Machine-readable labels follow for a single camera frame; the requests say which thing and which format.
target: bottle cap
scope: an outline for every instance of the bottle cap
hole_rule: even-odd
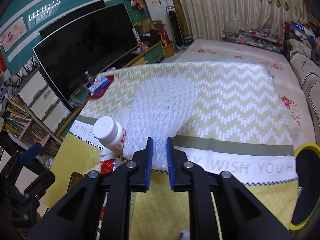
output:
[[[93,126],[93,135],[105,143],[113,141],[118,133],[116,122],[110,116],[99,118]]]

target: yellow basket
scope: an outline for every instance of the yellow basket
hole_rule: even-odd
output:
[[[163,47],[164,57],[171,57],[174,54],[173,42]]]

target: metal screw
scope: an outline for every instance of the metal screw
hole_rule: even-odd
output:
[[[135,166],[137,166],[137,164],[133,161],[127,162],[127,167],[129,169],[133,169]]]
[[[97,171],[90,171],[90,172],[88,173],[88,177],[89,177],[90,179],[95,179],[96,177],[98,177],[98,175],[99,175],[99,172],[97,172]]]
[[[193,167],[193,163],[192,163],[192,162],[185,162],[185,163],[183,164],[183,166],[185,166],[186,168],[190,169],[190,168]]]
[[[223,171],[221,172],[221,176],[225,179],[231,178],[231,173],[229,171]]]

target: floor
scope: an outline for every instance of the floor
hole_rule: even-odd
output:
[[[11,156],[4,151],[2,158],[0,160],[0,171],[2,171],[3,167],[6,165],[8,160],[11,158]],[[20,172],[20,175],[16,182],[16,187],[20,192],[23,192],[36,178],[38,175],[33,173],[32,171],[28,170],[27,168],[23,167],[22,171]],[[44,203],[43,198],[39,200],[40,206],[37,209],[38,213],[41,217],[43,217],[44,213],[47,210],[47,205]]]
[[[175,61],[178,57],[180,57],[181,54],[182,54],[183,52],[185,52],[185,51],[186,51],[185,48],[182,49],[182,50],[175,50],[173,56],[171,56],[171,57],[165,57],[165,58],[161,61],[161,63],[174,62],[174,61]]]

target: bed sheet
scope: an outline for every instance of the bed sheet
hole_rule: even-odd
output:
[[[291,118],[294,149],[306,142],[316,142],[313,122],[306,97],[286,58],[276,52],[243,44],[196,40],[176,60],[239,62],[263,65],[273,78],[273,86]]]
[[[173,138],[175,148],[207,171],[230,171],[289,227],[298,193],[290,115],[261,64],[173,62],[100,74],[108,75],[114,75],[113,83],[85,105],[55,157],[56,181],[44,196],[48,207],[66,193],[73,172],[86,173],[107,150],[93,136],[96,120],[130,108],[144,80],[178,76],[198,84],[199,99]],[[188,217],[188,193],[173,193],[168,175],[153,172],[149,191],[136,196],[130,239],[176,240],[189,228]]]

